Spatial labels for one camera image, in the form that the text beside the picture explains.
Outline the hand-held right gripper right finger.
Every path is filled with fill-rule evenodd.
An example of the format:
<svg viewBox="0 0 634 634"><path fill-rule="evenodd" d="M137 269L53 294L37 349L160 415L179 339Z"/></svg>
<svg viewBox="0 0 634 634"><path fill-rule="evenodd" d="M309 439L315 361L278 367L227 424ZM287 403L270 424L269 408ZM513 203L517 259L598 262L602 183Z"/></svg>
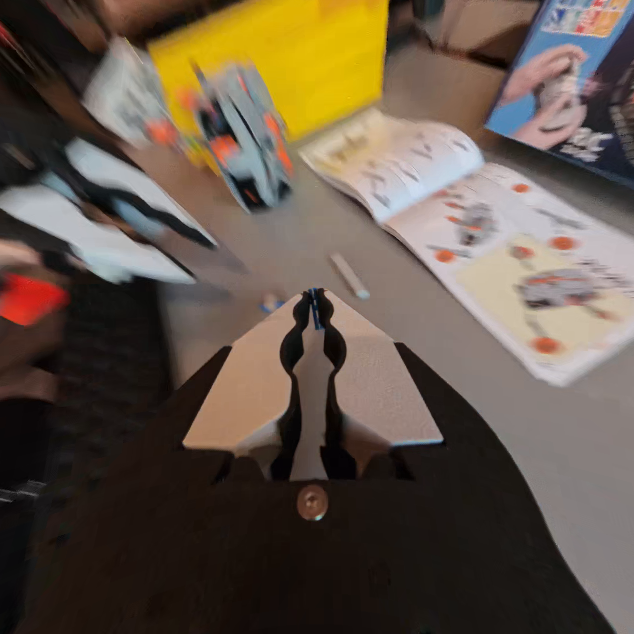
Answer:
<svg viewBox="0 0 634 634"><path fill-rule="evenodd" d="M375 455L442 444L395 340L329 290L317 290L317 314L332 364L320 447L327 477L356 479Z"/></svg>

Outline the blue toy robot box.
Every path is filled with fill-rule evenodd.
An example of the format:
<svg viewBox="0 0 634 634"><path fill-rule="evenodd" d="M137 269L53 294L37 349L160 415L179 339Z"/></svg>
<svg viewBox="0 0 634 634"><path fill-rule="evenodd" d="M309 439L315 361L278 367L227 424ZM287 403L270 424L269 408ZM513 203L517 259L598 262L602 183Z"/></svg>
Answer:
<svg viewBox="0 0 634 634"><path fill-rule="evenodd" d="M633 189L633 2L545 1L486 128Z"/></svg>

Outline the white printed carton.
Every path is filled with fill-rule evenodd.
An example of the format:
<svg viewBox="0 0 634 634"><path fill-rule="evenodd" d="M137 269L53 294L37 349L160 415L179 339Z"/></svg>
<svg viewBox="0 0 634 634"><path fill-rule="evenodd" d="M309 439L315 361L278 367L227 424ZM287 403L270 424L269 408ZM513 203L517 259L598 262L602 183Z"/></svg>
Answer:
<svg viewBox="0 0 634 634"><path fill-rule="evenodd" d="M91 117L128 145L173 145L178 133L149 54L115 37L83 92Z"/></svg>

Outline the yellow plastic bin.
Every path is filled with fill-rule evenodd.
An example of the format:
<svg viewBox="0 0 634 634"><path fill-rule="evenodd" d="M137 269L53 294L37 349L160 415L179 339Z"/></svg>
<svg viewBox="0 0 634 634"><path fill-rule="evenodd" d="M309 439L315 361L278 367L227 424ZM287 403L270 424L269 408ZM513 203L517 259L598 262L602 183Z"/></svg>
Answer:
<svg viewBox="0 0 634 634"><path fill-rule="evenodd" d="M381 97L388 14L388 1L241 1L150 41L148 52L187 136L192 64L213 74L250 62L297 140Z"/></svg>

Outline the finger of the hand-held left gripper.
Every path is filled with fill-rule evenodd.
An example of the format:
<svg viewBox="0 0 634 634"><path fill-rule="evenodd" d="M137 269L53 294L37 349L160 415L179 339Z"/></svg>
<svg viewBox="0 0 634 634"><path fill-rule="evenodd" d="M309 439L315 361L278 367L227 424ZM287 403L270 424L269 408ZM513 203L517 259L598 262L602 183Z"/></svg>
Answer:
<svg viewBox="0 0 634 634"><path fill-rule="evenodd" d="M82 139L63 151L63 180L74 194L100 210L122 218L147 239L168 229L206 249L213 236L138 168Z"/></svg>
<svg viewBox="0 0 634 634"><path fill-rule="evenodd" d="M122 283L133 277L187 285L196 281L192 273L153 246L133 241L118 228L92 222L49 187L9 188L1 194L1 209L59 238L88 270L106 281Z"/></svg>

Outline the grey perforated beam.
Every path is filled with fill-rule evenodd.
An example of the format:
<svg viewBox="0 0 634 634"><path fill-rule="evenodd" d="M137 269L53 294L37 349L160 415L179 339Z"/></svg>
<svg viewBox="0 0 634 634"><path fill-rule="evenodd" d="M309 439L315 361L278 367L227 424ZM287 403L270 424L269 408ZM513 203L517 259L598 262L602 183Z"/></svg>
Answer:
<svg viewBox="0 0 634 634"><path fill-rule="evenodd" d="M331 253L329 260L339 277L344 281L351 294L360 300L367 300L370 293L351 265L338 252Z"/></svg>

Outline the black studded panel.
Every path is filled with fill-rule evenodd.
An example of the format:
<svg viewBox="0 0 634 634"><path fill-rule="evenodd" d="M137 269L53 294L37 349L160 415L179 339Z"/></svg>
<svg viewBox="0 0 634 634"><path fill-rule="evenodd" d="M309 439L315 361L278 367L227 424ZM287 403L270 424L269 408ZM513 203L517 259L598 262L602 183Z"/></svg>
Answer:
<svg viewBox="0 0 634 634"><path fill-rule="evenodd" d="M170 395L159 284L78 275L61 311L61 340L36 353L52 397L1 401L1 632L29 603L37 555L70 538L66 512L101 487L108 468Z"/></svg>

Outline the grey desk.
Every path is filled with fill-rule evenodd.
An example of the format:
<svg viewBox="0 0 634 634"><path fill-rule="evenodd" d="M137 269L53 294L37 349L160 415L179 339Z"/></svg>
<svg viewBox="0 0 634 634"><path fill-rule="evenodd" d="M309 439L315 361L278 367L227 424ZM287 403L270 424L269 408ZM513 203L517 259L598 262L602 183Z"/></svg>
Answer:
<svg viewBox="0 0 634 634"><path fill-rule="evenodd" d="M248 215L223 182L158 147L129 151L218 241L165 248L203 283L163 289L176 384L251 329L263 295L331 290L461 393L523 472L553 537L618 633L633 632L633 346L565 389L535 380L400 242L294 158L284 206ZM370 293L354 297L340 253Z"/></svg>

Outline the bright orange object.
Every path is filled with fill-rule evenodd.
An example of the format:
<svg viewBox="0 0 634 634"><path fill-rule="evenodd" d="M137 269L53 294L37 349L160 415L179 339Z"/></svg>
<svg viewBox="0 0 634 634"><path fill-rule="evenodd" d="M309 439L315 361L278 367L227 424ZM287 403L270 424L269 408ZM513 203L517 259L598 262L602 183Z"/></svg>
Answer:
<svg viewBox="0 0 634 634"><path fill-rule="evenodd" d="M33 277L7 273L1 283L1 318L31 327L68 305L66 289Z"/></svg>

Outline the open instruction booklet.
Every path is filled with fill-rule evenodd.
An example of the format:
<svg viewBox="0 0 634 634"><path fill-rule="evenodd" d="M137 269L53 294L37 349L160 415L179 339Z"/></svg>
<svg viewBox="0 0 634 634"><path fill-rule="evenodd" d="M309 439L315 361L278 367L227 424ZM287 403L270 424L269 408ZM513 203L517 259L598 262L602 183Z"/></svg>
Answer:
<svg viewBox="0 0 634 634"><path fill-rule="evenodd" d="M299 150L532 374L565 387L633 343L633 237L465 133L372 108Z"/></svg>

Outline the grey orange building block model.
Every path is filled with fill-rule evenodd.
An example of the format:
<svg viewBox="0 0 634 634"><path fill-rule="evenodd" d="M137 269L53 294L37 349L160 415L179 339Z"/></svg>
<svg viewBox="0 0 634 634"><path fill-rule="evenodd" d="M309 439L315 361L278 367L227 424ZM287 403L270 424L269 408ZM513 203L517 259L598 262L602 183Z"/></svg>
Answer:
<svg viewBox="0 0 634 634"><path fill-rule="evenodd" d="M230 63L215 73L191 60L197 87L180 103L199 147L247 213L274 209L291 191L294 166L283 118L257 68Z"/></svg>

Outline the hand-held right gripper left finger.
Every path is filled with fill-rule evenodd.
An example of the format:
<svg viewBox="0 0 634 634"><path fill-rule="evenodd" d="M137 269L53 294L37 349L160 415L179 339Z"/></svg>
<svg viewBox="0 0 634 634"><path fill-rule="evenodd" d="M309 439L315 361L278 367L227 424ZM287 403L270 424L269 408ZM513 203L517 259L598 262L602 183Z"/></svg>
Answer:
<svg viewBox="0 0 634 634"><path fill-rule="evenodd" d="M292 297L237 339L202 402L183 446L249 457L273 480L288 480L302 431L295 366L304 354L311 294Z"/></svg>

